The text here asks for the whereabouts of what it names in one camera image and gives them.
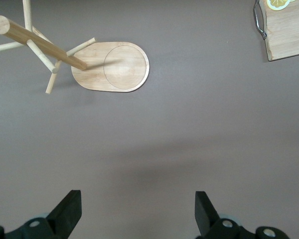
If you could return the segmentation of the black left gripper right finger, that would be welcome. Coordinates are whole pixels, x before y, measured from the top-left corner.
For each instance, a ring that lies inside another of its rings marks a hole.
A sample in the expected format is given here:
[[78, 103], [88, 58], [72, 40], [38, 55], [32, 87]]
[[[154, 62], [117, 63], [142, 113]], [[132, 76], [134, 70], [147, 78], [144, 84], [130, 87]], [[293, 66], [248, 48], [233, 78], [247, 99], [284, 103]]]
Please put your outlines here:
[[288, 239], [283, 231], [267, 226], [254, 233], [230, 218], [221, 218], [204, 191], [195, 192], [195, 220], [199, 239]]

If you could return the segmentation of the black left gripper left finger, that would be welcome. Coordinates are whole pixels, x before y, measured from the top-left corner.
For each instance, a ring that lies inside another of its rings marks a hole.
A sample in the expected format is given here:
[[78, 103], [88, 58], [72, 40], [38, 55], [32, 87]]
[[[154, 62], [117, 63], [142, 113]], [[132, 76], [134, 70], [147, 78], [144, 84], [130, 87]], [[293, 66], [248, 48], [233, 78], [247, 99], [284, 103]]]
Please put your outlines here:
[[33, 218], [9, 233], [0, 226], [0, 239], [67, 239], [81, 216], [81, 191], [71, 190], [45, 218]]

